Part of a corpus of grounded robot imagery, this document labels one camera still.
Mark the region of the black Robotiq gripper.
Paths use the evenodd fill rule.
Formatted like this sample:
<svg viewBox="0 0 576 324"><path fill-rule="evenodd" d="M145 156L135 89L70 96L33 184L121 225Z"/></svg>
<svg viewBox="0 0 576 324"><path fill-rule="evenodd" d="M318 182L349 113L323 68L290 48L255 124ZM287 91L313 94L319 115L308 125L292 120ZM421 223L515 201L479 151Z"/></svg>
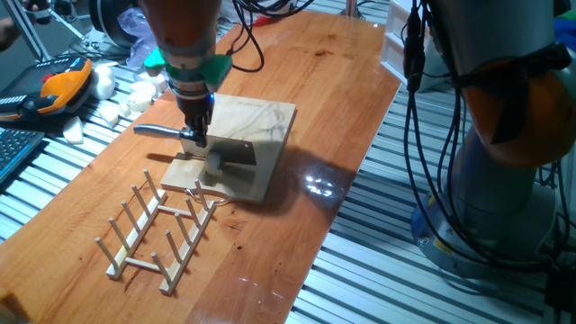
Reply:
<svg viewBox="0 0 576 324"><path fill-rule="evenodd" d="M205 148L207 146L208 126L212 122L214 94L208 93L202 98L195 99L185 99L178 96L176 102L184 114L184 122L188 126L180 130L179 139L195 140L198 147Z"/></svg>

